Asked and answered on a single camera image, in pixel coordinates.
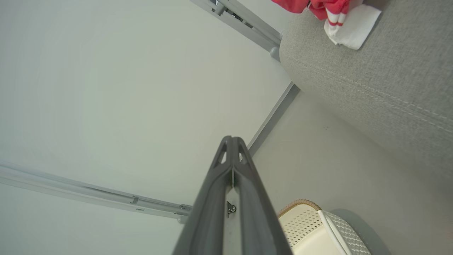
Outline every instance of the red and white striped fabric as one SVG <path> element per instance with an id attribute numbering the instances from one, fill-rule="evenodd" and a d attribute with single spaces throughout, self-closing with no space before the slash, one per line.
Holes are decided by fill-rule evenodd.
<path id="1" fill-rule="evenodd" d="M 362 0 L 272 0 L 285 10 L 301 13 L 308 8 L 319 20 L 328 19 L 328 35 L 332 36 L 338 32 L 343 25 L 346 14 L 350 8 L 361 5 Z"/>

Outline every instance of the wicker basket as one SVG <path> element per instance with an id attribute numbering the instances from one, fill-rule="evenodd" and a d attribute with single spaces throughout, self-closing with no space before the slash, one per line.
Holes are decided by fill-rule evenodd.
<path id="1" fill-rule="evenodd" d="M 311 201 L 296 200 L 278 216 L 294 255 L 370 254 L 346 221 Z"/>

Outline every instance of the gray fabric upholstery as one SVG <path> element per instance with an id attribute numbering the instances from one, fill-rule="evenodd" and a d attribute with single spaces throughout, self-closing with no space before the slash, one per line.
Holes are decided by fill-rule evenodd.
<path id="1" fill-rule="evenodd" d="M 377 3 L 382 14 L 357 51 L 334 45 L 312 13 L 295 16 L 281 63 L 304 92 L 393 155 L 452 183 L 453 4 Z"/>

